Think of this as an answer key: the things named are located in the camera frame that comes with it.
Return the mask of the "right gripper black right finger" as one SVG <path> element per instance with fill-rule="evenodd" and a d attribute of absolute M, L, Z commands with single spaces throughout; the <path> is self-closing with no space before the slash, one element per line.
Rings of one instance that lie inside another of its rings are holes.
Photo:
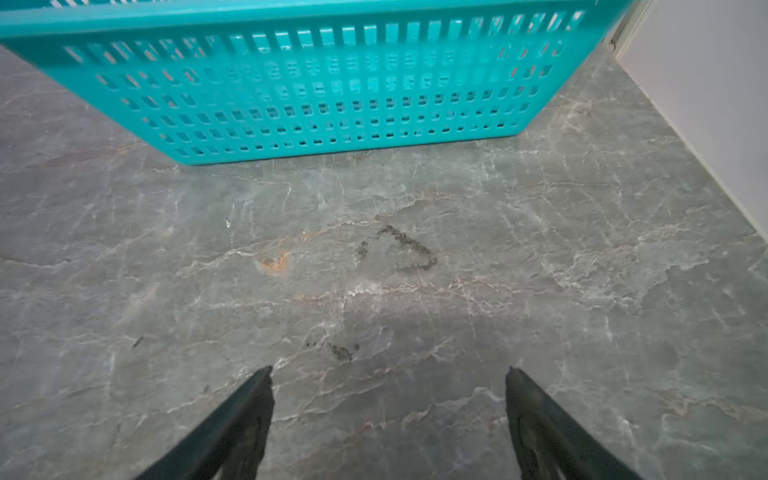
<path fill-rule="evenodd" d="M 637 479 L 522 369 L 505 376 L 508 428 L 523 479 Z"/>

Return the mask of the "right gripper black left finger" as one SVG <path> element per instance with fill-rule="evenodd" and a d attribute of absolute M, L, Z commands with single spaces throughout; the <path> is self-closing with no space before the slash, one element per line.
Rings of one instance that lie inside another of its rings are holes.
<path fill-rule="evenodd" d="M 255 479 L 275 406 L 273 368 L 257 370 L 140 479 Z"/>

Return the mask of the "teal plastic basket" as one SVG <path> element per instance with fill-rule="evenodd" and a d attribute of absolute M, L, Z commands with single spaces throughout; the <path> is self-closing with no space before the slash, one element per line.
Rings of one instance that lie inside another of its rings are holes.
<path fill-rule="evenodd" d="M 186 165 L 522 132 L 625 1 L 5 1 L 1 43 Z"/>

